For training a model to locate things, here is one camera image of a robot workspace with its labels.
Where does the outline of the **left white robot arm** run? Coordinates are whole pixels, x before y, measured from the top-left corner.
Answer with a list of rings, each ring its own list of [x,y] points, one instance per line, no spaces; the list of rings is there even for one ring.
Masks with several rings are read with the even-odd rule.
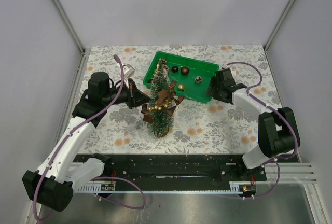
[[[114,83],[106,72],[93,73],[51,154],[35,171],[26,171],[23,175],[22,181],[33,205],[41,204],[61,212],[81,186],[96,177],[109,179],[114,172],[111,159],[106,155],[95,153],[73,171],[69,168],[108,108],[125,103],[129,109],[134,109],[148,101],[149,96],[140,91],[132,79],[122,77]]]

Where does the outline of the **brown ribbon bow decoration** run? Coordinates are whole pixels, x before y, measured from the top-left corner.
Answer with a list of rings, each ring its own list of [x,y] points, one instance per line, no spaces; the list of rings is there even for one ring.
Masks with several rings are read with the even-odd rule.
[[[167,89],[163,89],[157,93],[158,99],[155,102],[153,107],[148,107],[147,104],[142,105],[141,113],[143,114],[143,121],[152,124],[154,119],[152,117],[153,111],[164,111],[170,117],[173,116],[176,107],[183,101],[184,96],[176,96],[175,86],[177,82],[172,80],[169,87]]]

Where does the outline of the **green plastic tray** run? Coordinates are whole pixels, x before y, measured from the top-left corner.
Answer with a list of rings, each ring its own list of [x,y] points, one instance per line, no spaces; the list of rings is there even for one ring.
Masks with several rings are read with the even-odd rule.
[[[143,79],[143,84],[147,88],[151,88],[150,82],[153,77],[154,70],[156,69],[157,63],[160,59],[166,60],[166,65],[169,68],[169,80],[175,80],[177,81],[178,85],[183,84],[185,87],[185,91],[179,91],[178,89],[175,89],[177,95],[183,95],[187,100],[192,100],[204,104],[208,103],[212,99],[211,97],[206,97],[206,91],[208,89],[211,78],[215,76],[215,72],[219,70],[219,65],[158,51],[151,61],[150,67]],[[182,67],[188,67],[189,74],[184,76],[180,71],[176,73],[173,72],[172,67],[174,66],[177,66],[178,69],[181,69]],[[195,82],[195,78],[197,76],[201,76],[203,78],[201,83]]]

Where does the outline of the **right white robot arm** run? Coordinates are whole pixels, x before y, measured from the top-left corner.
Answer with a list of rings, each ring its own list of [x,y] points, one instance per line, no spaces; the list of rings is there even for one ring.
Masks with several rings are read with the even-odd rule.
[[[236,167],[240,179],[250,179],[256,167],[296,155],[300,138],[291,108],[276,108],[255,97],[250,88],[236,84],[229,68],[215,73],[206,94],[241,108],[258,122],[258,145],[244,154],[243,163]]]

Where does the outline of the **dark brown ball ornament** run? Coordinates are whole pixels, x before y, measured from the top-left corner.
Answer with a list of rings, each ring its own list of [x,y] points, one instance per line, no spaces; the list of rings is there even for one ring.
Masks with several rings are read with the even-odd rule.
[[[177,66],[172,67],[172,71],[175,73],[178,72],[178,67]]]

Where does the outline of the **small frosted christmas tree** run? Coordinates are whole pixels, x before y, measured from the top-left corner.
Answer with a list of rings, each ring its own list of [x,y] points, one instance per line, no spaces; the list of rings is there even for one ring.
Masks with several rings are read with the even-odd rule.
[[[173,126],[173,117],[167,113],[170,104],[165,106],[166,93],[169,93],[170,89],[168,71],[166,60],[160,59],[151,79],[151,96],[148,107],[151,109],[149,115],[153,122],[149,124],[149,130],[156,138],[165,137]]]

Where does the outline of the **gold ball ornament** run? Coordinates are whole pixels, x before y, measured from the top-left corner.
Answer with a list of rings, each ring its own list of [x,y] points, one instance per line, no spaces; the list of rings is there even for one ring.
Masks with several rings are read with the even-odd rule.
[[[179,91],[185,91],[185,87],[183,84],[179,84],[177,88]]]

